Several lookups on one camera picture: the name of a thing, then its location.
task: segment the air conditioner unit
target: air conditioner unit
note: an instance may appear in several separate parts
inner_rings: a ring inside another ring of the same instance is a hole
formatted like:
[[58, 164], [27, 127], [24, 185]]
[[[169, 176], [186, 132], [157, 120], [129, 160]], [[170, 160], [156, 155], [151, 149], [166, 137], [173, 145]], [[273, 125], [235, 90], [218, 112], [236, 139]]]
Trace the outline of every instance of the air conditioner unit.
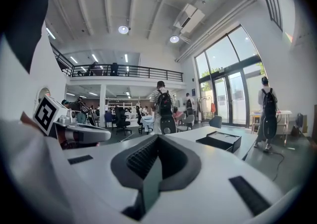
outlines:
[[198, 23], [204, 18], [202, 11], [187, 4], [177, 16], [173, 26], [181, 29], [180, 33], [190, 33]]

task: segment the person with backpack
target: person with backpack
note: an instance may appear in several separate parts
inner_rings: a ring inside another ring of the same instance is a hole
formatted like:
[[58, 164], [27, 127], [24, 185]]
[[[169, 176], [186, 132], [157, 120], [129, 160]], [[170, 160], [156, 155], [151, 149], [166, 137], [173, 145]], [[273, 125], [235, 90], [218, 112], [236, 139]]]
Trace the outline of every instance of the person with backpack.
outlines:
[[266, 140], [266, 148], [271, 149], [271, 140], [274, 135], [269, 136], [268, 131], [276, 132], [276, 103], [277, 97], [274, 89], [268, 86], [267, 77], [261, 79], [263, 88], [259, 90], [258, 103], [261, 105], [260, 125], [258, 128], [258, 137], [254, 147], [258, 147], [259, 142]]
[[[163, 102], [168, 104], [168, 106], [161, 105]], [[165, 89], [165, 83], [159, 81], [157, 83], [157, 89], [152, 92], [151, 98], [151, 109], [154, 110], [154, 134], [162, 134], [160, 127], [160, 120], [162, 116], [168, 115], [169, 109], [173, 106], [172, 98], [169, 96], [168, 91]]]

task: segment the column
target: column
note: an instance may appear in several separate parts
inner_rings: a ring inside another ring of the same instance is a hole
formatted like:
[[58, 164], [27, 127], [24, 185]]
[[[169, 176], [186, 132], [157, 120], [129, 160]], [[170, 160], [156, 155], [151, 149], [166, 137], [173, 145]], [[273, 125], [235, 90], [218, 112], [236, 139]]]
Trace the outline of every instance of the column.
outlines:
[[100, 86], [100, 127], [105, 127], [105, 106], [106, 106], [106, 85], [102, 84]]

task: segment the gray chair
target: gray chair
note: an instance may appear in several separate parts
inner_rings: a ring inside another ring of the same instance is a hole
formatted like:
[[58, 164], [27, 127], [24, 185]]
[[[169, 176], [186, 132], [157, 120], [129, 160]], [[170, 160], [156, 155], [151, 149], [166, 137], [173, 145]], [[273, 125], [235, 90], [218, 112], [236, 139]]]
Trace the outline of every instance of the gray chair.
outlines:
[[221, 128], [222, 117], [215, 115], [212, 120], [209, 121], [209, 125], [216, 128]]
[[180, 115], [179, 117], [176, 118], [176, 121], [178, 121], [178, 125], [180, 125], [180, 123], [182, 123], [183, 125], [183, 120], [186, 118], [186, 114], [183, 113], [182, 115]]
[[184, 126], [178, 126], [177, 132], [178, 131], [188, 131], [189, 129], [193, 129], [193, 121], [195, 120], [195, 116], [194, 115], [189, 115], [185, 120], [183, 120]]

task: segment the black backpack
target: black backpack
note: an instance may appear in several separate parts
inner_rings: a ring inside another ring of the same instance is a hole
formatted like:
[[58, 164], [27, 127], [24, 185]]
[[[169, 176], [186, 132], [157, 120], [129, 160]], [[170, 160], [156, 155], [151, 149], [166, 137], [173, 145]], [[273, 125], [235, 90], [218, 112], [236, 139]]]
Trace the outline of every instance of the black backpack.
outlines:
[[268, 93], [262, 89], [262, 92], [265, 94], [263, 99], [263, 112], [267, 118], [276, 116], [276, 101], [272, 91], [272, 88]]
[[158, 97], [158, 113], [161, 117], [172, 116], [172, 99], [168, 93], [162, 93], [159, 89], [160, 96]]

